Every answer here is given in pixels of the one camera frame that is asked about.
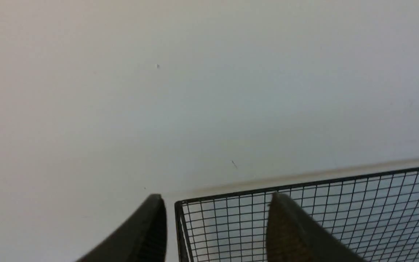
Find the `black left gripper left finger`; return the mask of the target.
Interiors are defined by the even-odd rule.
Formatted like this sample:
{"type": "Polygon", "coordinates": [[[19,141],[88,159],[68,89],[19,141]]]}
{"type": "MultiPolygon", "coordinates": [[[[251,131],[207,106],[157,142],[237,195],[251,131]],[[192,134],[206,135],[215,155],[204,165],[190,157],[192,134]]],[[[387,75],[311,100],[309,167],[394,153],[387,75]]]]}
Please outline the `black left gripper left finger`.
{"type": "Polygon", "coordinates": [[[126,219],[78,262],[164,262],[167,211],[160,194],[150,194],[126,219]]]}

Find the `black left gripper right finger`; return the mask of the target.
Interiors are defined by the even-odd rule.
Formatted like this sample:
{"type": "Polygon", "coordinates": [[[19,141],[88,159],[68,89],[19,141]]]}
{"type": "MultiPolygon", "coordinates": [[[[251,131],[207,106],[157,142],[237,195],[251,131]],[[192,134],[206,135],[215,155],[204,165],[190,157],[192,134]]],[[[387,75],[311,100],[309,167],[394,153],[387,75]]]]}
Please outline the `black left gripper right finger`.
{"type": "Polygon", "coordinates": [[[275,192],[266,227],[268,262],[364,262],[293,199],[275,192]]]}

